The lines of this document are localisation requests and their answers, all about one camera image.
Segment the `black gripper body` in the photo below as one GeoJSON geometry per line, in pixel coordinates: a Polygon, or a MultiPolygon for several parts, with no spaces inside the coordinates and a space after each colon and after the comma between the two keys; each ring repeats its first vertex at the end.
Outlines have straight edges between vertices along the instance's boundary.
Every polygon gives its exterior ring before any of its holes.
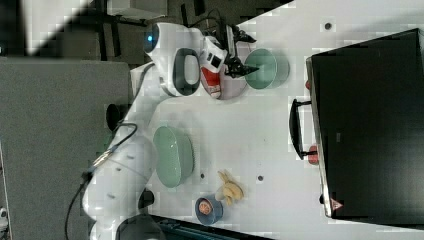
{"type": "Polygon", "coordinates": [[[236,60],[236,47],[234,37],[236,26],[220,23],[217,30],[217,39],[221,44],[222,49],[227,51],[225,64],[229,67],[234,67],[237,63],[236,60]]]}

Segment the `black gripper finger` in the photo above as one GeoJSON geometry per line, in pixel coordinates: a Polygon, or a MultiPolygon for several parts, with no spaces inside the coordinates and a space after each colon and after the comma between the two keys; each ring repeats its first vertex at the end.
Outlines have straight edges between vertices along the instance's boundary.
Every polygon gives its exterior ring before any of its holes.
{"type": "Polygon", "coordinates": [[[244,30],[241,30],[238,26],[233,27],[234,41],[235,42],[246,42],[255,43],[256,39],[247,34],[244,30]]]}
{"type": "Polygon", "coordinates": [[[225,65],[225,74],[232,78],[243,77],[258,70],[258,67],[243,65],[238,57],[227,59],[225,65]]]}

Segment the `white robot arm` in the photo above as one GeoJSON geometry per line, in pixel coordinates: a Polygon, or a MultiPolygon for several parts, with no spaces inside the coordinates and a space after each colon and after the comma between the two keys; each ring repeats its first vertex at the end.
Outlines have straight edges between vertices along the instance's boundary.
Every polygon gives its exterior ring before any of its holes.
{"type": "Polygon", "coordinates": [[[82,207],[94,221],[89,240],[118,240],[123,223],[140,214],[142,192],[164,155],[151,129],[159,105],[196,94],[208,74],[238,78],[254,72],[239,58],[237,44],[255,41],[226,23],[215,34],[167,22],[150,27],[143,45],[151,61],[143,66],[134,100],[107,149],[83,173],[82,207]]]}

